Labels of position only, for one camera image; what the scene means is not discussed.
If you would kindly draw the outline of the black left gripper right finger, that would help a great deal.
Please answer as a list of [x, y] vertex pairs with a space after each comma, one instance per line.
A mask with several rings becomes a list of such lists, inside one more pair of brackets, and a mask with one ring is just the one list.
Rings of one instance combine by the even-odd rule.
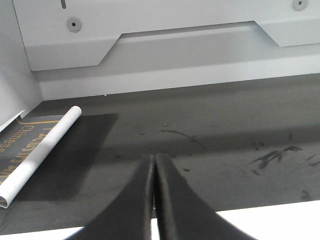
[[155, 212], [162, 240], [252, 240], [188, 185], [166, 153], [155, 155]]

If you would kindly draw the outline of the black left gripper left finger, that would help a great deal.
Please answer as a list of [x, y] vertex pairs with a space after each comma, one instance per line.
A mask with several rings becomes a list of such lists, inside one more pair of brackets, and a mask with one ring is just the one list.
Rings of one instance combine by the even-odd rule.
[[154, 178], [155, 156], [145, 155], [132, 178], [110, 205], [68, 239], [151, 239]]

